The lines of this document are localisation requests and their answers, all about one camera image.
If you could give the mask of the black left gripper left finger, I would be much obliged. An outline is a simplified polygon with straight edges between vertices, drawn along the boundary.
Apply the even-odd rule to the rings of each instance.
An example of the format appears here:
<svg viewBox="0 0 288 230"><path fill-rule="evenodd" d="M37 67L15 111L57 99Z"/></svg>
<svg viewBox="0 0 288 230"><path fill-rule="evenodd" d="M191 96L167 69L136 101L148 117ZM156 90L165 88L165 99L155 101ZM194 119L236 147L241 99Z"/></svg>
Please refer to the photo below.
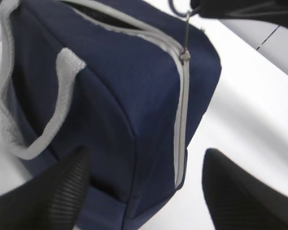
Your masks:
<svg viewBox="0 0 288 230"><path fill-rule="evenodd" d="M29 182L0 196L0 230L72 230L89 188L89 153L76 148Z"/></svg>

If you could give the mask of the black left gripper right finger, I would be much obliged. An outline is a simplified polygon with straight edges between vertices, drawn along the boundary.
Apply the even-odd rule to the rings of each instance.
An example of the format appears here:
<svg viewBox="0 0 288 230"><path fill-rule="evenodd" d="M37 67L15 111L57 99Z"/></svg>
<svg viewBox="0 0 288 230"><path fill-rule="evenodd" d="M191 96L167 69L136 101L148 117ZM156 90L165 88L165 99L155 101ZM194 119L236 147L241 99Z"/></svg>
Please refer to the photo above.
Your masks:
<svg viewBox="0 0 288 230"><path fill-rule="evenodd" d="M216 230L288 230L288 197L217 149L207 149L202 190Z"/></svg>

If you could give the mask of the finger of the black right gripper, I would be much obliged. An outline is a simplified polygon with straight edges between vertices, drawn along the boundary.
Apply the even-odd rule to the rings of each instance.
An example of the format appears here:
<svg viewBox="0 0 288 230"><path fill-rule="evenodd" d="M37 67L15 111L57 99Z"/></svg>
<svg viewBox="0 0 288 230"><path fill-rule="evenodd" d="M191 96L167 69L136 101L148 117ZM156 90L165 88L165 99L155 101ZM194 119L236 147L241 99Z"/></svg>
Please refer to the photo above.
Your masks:
<svg viewBox="0 0 288 230"><path fill-rule="evenodd" d="M210 19L253 20L288 29L288 0L192 0L192 9Z"/></svg>

